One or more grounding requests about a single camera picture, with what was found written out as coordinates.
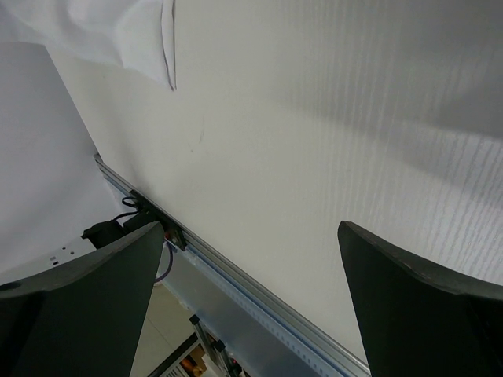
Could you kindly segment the white t shirt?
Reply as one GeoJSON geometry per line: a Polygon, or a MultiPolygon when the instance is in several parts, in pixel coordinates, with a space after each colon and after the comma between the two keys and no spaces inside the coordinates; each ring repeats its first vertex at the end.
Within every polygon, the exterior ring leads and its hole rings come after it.
{"type": "Polygon", "coordinates": [[[2,42],[62,49],[176,84],[174,1],[3,1],[2,42]]]}

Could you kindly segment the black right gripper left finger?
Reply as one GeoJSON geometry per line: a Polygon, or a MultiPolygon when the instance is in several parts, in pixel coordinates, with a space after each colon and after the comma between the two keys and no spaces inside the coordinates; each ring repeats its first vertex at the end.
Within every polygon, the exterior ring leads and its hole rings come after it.
{"type": "Polygon", "coordinates": [[[1,286],[3,376],[128,376],[163,249],[151,222],[1,286]]]}

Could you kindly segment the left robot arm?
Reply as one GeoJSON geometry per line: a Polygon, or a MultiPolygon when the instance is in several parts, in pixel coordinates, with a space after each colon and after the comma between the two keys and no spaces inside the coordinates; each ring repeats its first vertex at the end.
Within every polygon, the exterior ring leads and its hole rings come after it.
{"type": "Polygon", "coordinates": [[[158,218],[149,208],[133,196],[121,199],[122,205],[132,208],[112,220],[102,221],[83,231],[81,238],[89,240],[97,249],[119,240],[123,236],[147,225],[158,218]]]}

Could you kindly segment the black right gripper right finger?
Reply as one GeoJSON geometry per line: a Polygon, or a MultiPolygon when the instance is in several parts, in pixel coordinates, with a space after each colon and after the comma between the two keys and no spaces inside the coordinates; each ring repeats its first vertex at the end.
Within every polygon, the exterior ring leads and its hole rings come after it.
{"type": "Polygon", "coordinates": [[[502,287],[396,247],[353,222],[337,232],[373,376],[500,376],[502,287]]]}

